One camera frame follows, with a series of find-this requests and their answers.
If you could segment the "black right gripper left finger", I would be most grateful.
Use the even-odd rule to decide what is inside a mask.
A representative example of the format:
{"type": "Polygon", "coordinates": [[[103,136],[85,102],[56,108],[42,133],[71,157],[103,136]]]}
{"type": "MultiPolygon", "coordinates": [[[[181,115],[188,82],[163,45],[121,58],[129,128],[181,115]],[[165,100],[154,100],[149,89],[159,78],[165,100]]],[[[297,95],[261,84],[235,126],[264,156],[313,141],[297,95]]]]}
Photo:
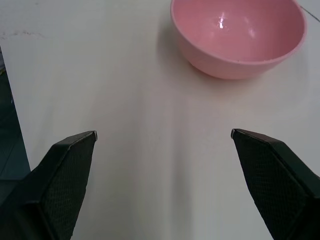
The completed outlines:
{"type": "Polygon", "coordinates": [[[55,143],[22,179],[0,181],[2,240],[69,240],[85,198],[97,132],[55,143]]]}

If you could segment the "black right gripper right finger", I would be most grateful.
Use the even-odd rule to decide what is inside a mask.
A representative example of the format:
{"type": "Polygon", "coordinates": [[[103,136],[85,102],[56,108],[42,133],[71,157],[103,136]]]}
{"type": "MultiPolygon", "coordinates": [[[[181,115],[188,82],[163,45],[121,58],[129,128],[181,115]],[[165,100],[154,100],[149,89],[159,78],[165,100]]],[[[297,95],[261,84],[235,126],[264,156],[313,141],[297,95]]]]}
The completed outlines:
{"type": "Polygon", "coordinates": [[[320,178],[282,141],[231,131],[245,182],[275,240],[320,238],[320,178]]]}

